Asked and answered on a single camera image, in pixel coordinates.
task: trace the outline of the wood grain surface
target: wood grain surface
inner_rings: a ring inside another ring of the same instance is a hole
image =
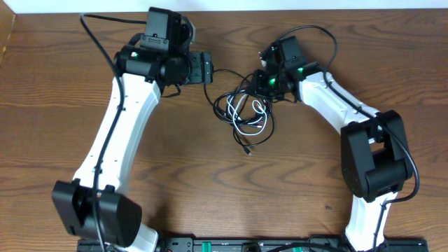
[[[145,20],[145,13],[113,14]],[[448,231],[448,10],[320,10],[187,13],[193,50],[216,68],[248,74],[258,51],[282,31],[315,24],[339,41],[338,83],[405,122],[421,173],[410,202],[393,205],[385,234],[423,237],[446,251]],[[144,30],[88,20],[110,55]],[[333,46],[316,30],[296,33],[311,60]],[[0,66],[0,251],[74,251],[51,202],[56,180],[70,181],[92,145],[112,73],[77,14],[19,15]],[[217,73],[212,98],[238,79]],[[197,237],[340,235],[351,193],[340,168],[340,138],[304,104],[274,106],[274,136],[248,157],[208,105],[202,86],[163,99],[137,151],[129,197],[150,227]],[[413,180],[400,195],[412,191]]]

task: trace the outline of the black bracket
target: black bracket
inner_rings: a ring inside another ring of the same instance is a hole
[[[407,147],[403,121],[395,111],[377,115]],[[372,152],[369,139],[384,143]],[[396,140],[371,120],[354,122],[341,129],[342,175],[350,191],[366,202],[388,192],[398,192],[412,176],[412,168]]]
[[[135,74],[144,76],[146,82],[156,81],[161,93],[165,87],[176,86],[178,92],[166,97],[179,95],[182,85],[213,81],[211,53],[190,52],[194,36],[195,28],[187,17],[151,7],[145,34],[135,34],[115,54],[114,64],[122,75]]]
[[[79,183],[79,179],[71,183],[57,181],[53,188],[52,200],[70,235],[96,239],[92,189]],[[98,200],[104,241],[128,247],[134,242],[140,228],[141,207],[125,196],[114,193],[114,190],[113,186],[106,186],[105,190],[100,192]]]

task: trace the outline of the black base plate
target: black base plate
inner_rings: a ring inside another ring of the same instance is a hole
[[[305,242],[322,244],[342,251],[352,252],[340,238],[313,236],[309,239],[288,239],[288,240],[250,240],[250,239],[192,239],[192,238],[168,238],[165,240],[163,251],[158,248],[156,252],[249,252],[252,245],[258,245],[258,252],[266,252],[279,246],[291,244],[293,242]],[[101,251],[98,241],[79,240],[78,252]],[[120,250],[109,246],[107,251]],[[324,252],[319,248],[291,248],[284,252]],[[386,240],[375,252],[428,252],[428,245],[425,240]]]

